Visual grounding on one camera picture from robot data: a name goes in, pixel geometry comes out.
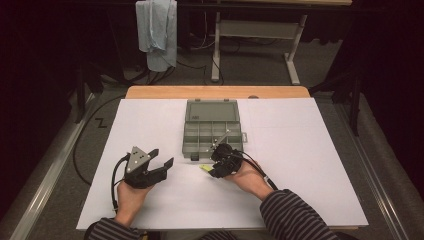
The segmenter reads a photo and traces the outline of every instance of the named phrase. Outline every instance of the wooden table edge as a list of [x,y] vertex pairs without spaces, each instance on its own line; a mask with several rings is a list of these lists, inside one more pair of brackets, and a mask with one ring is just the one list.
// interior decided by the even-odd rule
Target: wooden table edge
[[126,99],[310,98],[302,86],[132,86]]

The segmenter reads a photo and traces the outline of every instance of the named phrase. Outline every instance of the robotic hand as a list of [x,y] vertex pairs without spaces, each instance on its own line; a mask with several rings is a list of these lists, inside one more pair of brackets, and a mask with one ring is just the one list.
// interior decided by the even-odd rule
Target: robotic hand
[[138,147],[133,147],[125,167],[124,181],[133,188],[148,188],[167,177],[167,170],[174,163],[174,158],[169,159],[163,167],[148,171],[150,160],[159,154],[159,149],[145,153]]
[[243,156],[236,149],[232,149],[229,144],[221,143],[212,153],[211,159],[215,161],[212,166],[213,169],[209,171],[209,174],[215,178],[223,178],[237,172],[241,163],[243,162]]

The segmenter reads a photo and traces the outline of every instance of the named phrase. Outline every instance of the hand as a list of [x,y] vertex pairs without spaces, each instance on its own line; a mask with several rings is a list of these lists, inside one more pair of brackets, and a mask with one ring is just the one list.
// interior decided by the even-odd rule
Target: hand
[[237,184],[243,191],[255,195],[261,201],[274,191],[268,186],[262,175],[245,161],[242,162],[237,173],[224,178]]
[[138,211],[143,206],[147,193],[153,186],[137,189],[121,181],[118,185],[118,212],[115,216],[115,221],[130,227]]

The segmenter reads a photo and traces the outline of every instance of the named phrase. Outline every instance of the clear plastic organizer box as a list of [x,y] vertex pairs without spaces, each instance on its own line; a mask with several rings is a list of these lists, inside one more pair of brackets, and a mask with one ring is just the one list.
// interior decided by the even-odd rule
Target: clear plastic organizer box
[[210,158],[212,146],[221,143],[243,151],[243,135],[236,100],[188,100],[184,124],[183,155],[192,161]]

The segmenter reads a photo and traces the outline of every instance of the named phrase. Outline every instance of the white paper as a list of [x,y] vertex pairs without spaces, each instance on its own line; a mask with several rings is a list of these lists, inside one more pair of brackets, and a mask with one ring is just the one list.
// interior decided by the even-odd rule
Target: white paper
[[[110,181],[132,146],[159,149],[149,169],[174,157],[168,179],[147,196],[133,226],[141,229],[260,229],[260,201],[231,182],[214,179],[184,159],[184,99],[122,100],[77,229],[113,217]],[[310,204],[329,226],[368,225],[346,171],[312,98],[238,99],[244,151],[280,188]],[[123,169],[118,170],[117,179]]]

